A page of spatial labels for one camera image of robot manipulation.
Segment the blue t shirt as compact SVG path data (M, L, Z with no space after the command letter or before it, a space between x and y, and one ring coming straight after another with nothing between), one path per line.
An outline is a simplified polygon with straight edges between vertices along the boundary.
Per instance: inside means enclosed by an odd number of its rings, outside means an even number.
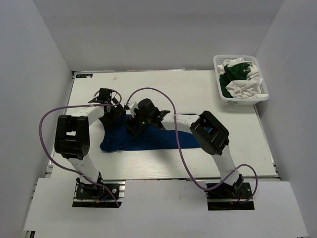
M177 149L175 131L163 131L155 126L148 126L144 131L133 136L128 133L126 121L129 115L121 116L114 124L104 126L105 135L100 144L103 152L145 151Z

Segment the dark green t shirt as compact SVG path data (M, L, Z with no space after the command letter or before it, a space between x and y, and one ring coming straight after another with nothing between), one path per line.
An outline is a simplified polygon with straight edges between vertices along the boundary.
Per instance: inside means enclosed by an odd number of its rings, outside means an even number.
M219 76L220 87L224 97L232 98L226 86L234 80L246 80L248 73L250 73L249 67L249 63L239 63L230 67L224 66L224 73Z

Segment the white t shirt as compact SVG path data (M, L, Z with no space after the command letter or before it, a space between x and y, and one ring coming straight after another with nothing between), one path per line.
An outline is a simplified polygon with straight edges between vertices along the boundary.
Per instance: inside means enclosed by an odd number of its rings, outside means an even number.
M232 98L238 99L248 99L248 98L257 98L260 96L260 88L259 85L263 81L263 79L259 75L258 68L251 61L245 61L243 58L234 59L235 65L239 63L249 63L250 73L247 75L246 80L234 80L231 81L226 89L232 96Z

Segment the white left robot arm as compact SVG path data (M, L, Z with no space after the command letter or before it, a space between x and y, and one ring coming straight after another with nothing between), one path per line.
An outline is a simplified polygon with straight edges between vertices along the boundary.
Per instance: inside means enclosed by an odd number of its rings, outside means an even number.
M125 117L121 100L117 91L101 88L88 106L70 115L60 115L57 119L55 151L79 172L81 183L89 183L87 191L94 198L104 194L105 186L101 183L101 173L89 156L90 126L100 121L104 127L109 127Z

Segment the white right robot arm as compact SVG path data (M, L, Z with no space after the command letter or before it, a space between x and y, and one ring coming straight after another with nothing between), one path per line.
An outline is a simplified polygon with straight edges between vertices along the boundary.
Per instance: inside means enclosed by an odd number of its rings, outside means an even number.
M229 149L229 131L209 111L201 114L178 114L169 110L159 110L146 98L139 103L129 100L124 108L130 112L127 126L133 135L154 126L164 131L185 132L193 135L203 151L211 155L220 173L218 189L231 198L242 191L243 176L236 170Z

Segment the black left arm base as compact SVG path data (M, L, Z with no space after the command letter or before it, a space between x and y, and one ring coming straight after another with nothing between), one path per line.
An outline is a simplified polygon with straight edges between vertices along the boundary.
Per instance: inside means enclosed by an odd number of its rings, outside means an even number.
M119 206L124 198L125 182L110 181L104 185L112 192ZM103 187L82 183L76 179L76 187L73 196L74 208L118 208L110 193Z

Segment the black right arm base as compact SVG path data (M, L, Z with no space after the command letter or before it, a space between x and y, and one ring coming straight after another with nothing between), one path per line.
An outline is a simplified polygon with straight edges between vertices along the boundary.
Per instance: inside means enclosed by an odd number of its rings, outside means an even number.
M248 182L242 183L236 193L218 187L207 192L209 211L242 211L254 210L251 186Z

